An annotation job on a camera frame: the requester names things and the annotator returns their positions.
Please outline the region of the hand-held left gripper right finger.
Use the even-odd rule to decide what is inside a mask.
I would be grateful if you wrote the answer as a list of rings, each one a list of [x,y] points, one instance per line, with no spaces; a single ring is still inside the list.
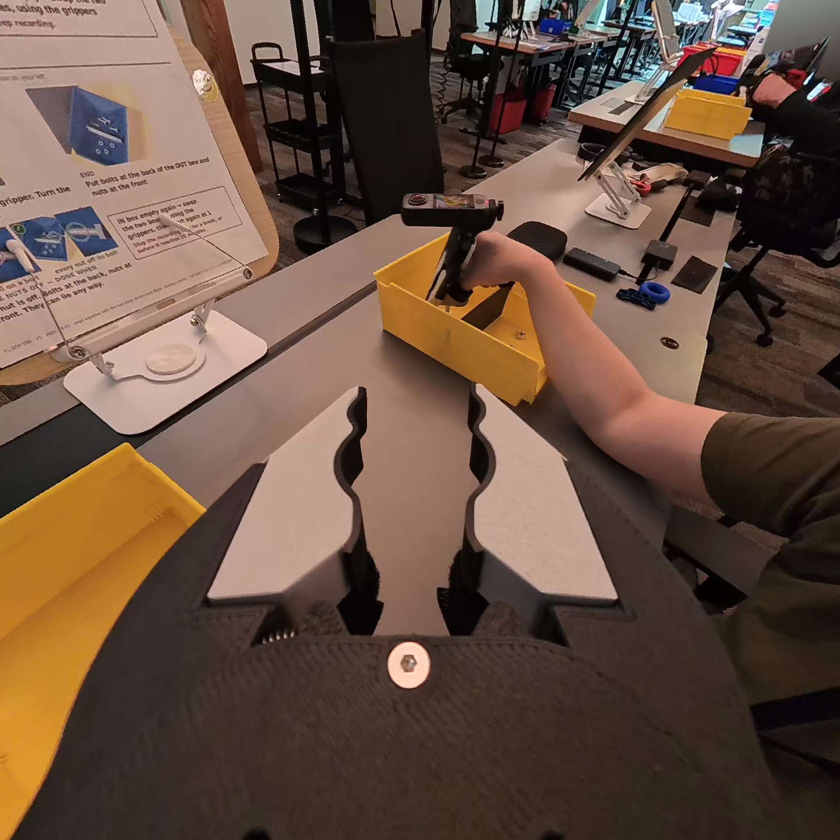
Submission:
[[[452,636],[500,602],[536,637],[563,635],[556,606],[612,609],[618,593],[562,454],[485,386],[470,387],[464,539],[437,602]]]

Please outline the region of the yellow plastic bin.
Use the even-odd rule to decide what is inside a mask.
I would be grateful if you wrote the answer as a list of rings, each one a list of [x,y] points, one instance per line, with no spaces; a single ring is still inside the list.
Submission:
[[[123,444],[2,518],[2,838],[42,784],[105,637],[204,512]]]
[[[462,308],[425,300],[448,234],[374,273],[383,329],[516,406],[533,403],[548,376],[522,286],[478,288]],[[515,332],[526,331],[525,340]]]

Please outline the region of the person's right hand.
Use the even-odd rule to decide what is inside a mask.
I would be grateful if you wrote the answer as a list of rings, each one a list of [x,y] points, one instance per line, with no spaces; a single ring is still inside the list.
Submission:
[[[460,286],[468,291],[513,283],[529,291],[559,282],[558,271],[547,257],[508,236],[493,232],[478,234],[459,279]]]

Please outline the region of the black oval pouch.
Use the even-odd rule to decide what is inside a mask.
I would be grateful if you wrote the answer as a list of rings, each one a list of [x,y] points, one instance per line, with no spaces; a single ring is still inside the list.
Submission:
[[[553,263],[562,259],[568,245],[568,235],[564,231],[536,220],[516,226],[507,236],[530,247]]]

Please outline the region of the black high-back chair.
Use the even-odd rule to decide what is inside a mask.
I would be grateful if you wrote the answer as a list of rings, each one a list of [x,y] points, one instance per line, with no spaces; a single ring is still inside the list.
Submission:
[[[408,193],[442,193],[425,37],[336,41],[328,46],[364,221],[399,214]]]

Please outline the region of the black power bank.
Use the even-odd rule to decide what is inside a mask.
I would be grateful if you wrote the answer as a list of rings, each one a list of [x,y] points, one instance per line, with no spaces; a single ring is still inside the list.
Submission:
[[[614,281],[623,272],[623,269],[617,263],[594,255],[582,248],[570,248],[563,255],[563,263],[606,282]]]

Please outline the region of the black floor lamp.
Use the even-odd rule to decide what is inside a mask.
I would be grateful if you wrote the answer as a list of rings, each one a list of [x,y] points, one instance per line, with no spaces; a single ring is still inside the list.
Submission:
[[[322,134],[316,110],[313,86],[312,57],[309,50],[306,16],[302,1],[290,1],[292,27],[298,53],[299,81],[305,119],[304,150],[310,153],[311,169],[315,183],[316,211],[314,215],[295,223],[292,233],[296,246],[310,256],[330,247],[334,242],[352,236],[357,227],[348,219],[330,215],[328,188],[322,168]]]

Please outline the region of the black utility cart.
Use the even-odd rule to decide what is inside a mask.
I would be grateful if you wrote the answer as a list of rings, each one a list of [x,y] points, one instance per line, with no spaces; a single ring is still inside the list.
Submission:
[[[280,199],[298,207],[316,211],[315,183],[312,175],[310,153],[305,151],[305,109],[301,95],[298,62],[284,57],[281,47],[273,42],[257,42],[251,47],[251,65],[255,72],[259,103],[264,119],[264,130],[269,143],[276,189]],[[345,201],[345,149],[343,129],[338,111],[329,101],[331,76],[328,61],[316,56],[311,58],[316,110],[322,134],[322,168],[328,188],[329,207]],[[287,115],[283,119],[269,117],[266,105],[266,87],[281,89],[285,96]],[[292,150],[296,173],[280,176],[275,145]]]

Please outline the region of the white board stand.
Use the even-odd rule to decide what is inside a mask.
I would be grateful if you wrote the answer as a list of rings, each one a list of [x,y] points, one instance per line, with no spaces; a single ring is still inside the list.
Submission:
[[[112,430],[150,431],[262,359],[266,341],[212,304],[72,369],[64,386]]]

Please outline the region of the black flat pad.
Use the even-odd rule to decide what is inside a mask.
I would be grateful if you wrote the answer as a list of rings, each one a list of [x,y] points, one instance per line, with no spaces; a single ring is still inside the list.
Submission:
[[[702,294],[718,274],[718,267],[691,256],[670,281],[673,287]]]

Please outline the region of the olive green shirt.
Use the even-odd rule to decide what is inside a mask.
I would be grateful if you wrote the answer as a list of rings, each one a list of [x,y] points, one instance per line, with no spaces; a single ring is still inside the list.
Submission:
[[[839,435],[836,418],[729,413],[701,454],[714,504],[784,544],[719,626],[753,704],[838,687]]]

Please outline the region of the small yellow storage bin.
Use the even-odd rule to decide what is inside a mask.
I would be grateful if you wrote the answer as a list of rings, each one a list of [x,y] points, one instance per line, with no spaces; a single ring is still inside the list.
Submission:
[[[694,88],[680,90],[670,105],[664,128],[730,141],[743,133],[752,116],[746,99]]]

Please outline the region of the wooden top office desk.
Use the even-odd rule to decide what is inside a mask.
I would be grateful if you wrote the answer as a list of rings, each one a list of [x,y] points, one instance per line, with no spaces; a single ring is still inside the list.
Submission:
[[[643,86],[644,82],[633,80],[606,91],[570,110],[567,120],[582,126],[581,134],[586,130],[619,133],[639,110],[640,106],[634,102],[634,97]],[[664,128],[666,112],[667,109],[662,108],[655,114],[635,141],[645,141],[669,150],[691,153],[741,168],[750,168],[761,155],[764,124],[760,121],[751,119],[742,134],[725,141]]]

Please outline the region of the instruction sheet board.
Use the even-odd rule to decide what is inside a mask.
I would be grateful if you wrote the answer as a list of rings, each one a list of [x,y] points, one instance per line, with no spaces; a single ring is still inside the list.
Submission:
[[[156,2],[2,2],[2,369],[83,360],[279,255],[213,75]]]

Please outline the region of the wooden post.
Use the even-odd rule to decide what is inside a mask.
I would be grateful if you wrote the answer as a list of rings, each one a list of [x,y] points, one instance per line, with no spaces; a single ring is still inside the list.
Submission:
[[[181,1],[194,46],[213,72],[254,173],[264,169],[224,1]]]

